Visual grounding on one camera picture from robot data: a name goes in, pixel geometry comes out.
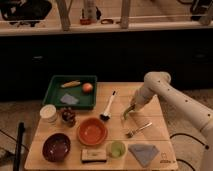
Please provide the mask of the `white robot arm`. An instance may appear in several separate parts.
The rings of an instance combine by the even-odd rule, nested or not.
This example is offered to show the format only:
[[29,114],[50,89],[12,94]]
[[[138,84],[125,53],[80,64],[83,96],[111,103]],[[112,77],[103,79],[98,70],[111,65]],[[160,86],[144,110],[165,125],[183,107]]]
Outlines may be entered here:
[[168,72],[146,73],[143,85],[135,91],[130,104],[135,110],[140,110],[154,95],[159,95],[181,111],[206,138],[209,146],[203,153],[200,171],[213,171],[213,109],[173,88],[170,82],[171,76]]

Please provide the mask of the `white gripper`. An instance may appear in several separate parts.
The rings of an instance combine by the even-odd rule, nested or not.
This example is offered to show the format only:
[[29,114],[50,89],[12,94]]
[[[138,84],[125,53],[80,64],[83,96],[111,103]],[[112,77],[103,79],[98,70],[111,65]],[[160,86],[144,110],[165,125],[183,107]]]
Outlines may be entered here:
[[136,90],[130,104],[135,105],[132,113],[140,113],[142,108],[151,101],[154,94],[149,90]]

